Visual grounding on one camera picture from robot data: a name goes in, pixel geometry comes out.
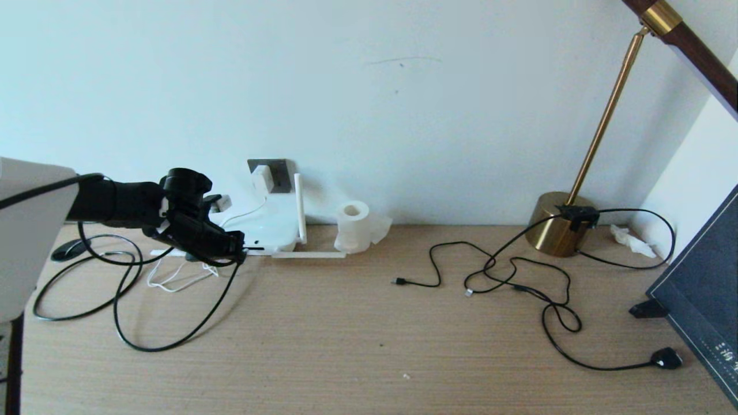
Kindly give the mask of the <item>brass desk lamp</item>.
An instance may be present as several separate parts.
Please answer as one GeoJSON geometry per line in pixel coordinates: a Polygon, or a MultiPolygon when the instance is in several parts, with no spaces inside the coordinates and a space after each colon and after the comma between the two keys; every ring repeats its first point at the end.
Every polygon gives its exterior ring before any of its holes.
{"type": "Polygon", "coordinates": [[[536,250],[556,257],[570,257],[582,252],[583,242],[595,228],[604,211],[579,197],[585,178],[616,111],[620,95],[630,76],[646,35],[660,39],[678,51],[703,78],[712,95],[738,121],[738,79],[712,52],[669,0],[622,0],[638,16],[641,28],[636,32],[625,53],[619,74],[612,87],[592,142],[569,192],[548,192],[541,195],[533,209],[525,238],[536,250]]]}

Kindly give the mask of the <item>crumpled white tissue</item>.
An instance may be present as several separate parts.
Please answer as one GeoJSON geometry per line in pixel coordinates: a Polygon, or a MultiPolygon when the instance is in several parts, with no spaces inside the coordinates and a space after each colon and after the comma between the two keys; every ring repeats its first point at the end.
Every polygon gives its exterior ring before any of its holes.
{"type": "Polygon", "coordinates": [[[651,245],[631,234],[629,228],[620,228],[616,224],[611,224],[609,230],[614,240],[618,244],[629,248],[631,252],[641,254],[648,258],[657,257],[651,245]]]}

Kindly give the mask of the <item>white router with antennas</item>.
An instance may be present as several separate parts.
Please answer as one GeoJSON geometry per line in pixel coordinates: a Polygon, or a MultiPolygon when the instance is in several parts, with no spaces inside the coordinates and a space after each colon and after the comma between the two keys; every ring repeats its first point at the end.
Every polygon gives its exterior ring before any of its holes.
{"type": "Polygon", "coordinates": [[[288,194],[269,194],[267,198],[251,192],[257,205],[243,213],[217,213],[217,222],[225,231],[242,231],[244,249],[249,256],[274,258],[345,258],[339,251],[302,251],[308,242],[304,202],[304,181],[300,173],[290,173],[292,191],[288,194]]]}

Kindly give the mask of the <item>grey wall socket plate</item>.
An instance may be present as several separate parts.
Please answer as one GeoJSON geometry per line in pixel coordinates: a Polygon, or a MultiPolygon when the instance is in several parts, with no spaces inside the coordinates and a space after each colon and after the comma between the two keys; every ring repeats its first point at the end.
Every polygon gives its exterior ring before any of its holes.
{"type": "Polygon", "coordinates": [[[274,189],[271,194],[288,194],[292,191],[292,179],[286,159],[248,159],[248,168],[251,171],[257,165],[268,165],[274,179],[274,189]]]}

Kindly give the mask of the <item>white toilet paper roll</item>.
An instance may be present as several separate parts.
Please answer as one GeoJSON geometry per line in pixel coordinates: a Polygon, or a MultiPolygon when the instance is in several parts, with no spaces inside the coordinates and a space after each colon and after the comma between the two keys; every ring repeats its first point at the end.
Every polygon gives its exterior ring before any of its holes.
{"type": "Polygon", "coordinates": [[[374,212],[362,201],[347,201],[336,211],[334,247],[346,254],[360,253],[379,244],[389,233],[393,219],[374,212]]]}

